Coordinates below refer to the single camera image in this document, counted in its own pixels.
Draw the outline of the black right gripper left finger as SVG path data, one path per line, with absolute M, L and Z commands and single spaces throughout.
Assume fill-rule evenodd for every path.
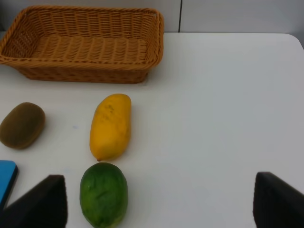
M 64 228 L 67 194 L 63 175 L 49 175 L 0 214 L 2 228 Z

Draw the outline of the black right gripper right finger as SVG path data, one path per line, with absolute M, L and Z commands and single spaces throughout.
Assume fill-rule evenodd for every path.
M 304 195 L 274 174 L 258 172 L 253 217 L 258 228 L 302 228 Z

